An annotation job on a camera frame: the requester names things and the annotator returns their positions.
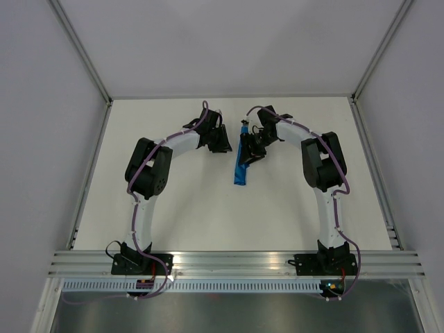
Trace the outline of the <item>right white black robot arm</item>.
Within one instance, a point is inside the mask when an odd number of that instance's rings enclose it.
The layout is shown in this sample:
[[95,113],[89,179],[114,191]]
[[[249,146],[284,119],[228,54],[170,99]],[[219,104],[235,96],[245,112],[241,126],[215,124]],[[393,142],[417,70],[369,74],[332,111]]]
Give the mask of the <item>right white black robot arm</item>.
[[234,169],[234,184],[246,185],[247,168],[266,157],[266,147],[287,142],[300,149],[302,171],[307,184],[314,190],[320,235],[317,241],[316,265],[325,274],[332,274],[350,259],[350,242],[341,233],[339,194],[350,193],[346,180],[347,166],[336,133],[318,134],[298,123],[290,114],[279,115],[273,106],[255,106],[261,127],[253,130],[250,117],[242,121],[242,128]]

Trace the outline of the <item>blue cloth napkin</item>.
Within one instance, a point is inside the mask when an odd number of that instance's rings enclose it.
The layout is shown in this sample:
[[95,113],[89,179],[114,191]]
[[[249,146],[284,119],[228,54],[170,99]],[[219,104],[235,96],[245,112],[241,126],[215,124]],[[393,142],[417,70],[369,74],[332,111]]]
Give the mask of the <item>blue cloth napkin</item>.
[[239,136],[239,145],[237,149],[237,161],[234,168],[234,184],[238,186],[246,185],[246,176],[248,165],[242,161],[244,144],[242,143],[242,135],[248,134],[248,126],[244,124],[241,127]]

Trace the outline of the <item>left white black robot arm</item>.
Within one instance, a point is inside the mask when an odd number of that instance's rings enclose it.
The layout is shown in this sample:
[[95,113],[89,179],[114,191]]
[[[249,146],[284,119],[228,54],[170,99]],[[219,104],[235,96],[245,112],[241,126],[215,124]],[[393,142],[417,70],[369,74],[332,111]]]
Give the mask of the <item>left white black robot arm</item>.
[[206,101],[199,118],[178,132],[157,141],[138,140],[125,171],[127,193],[133,198],[133,214],[121,256],[135,274],[151,268],[152,221],[157,198],[164,191],[174,158],[206,146],[212,153],[232,151],[223,116],[211,110]]

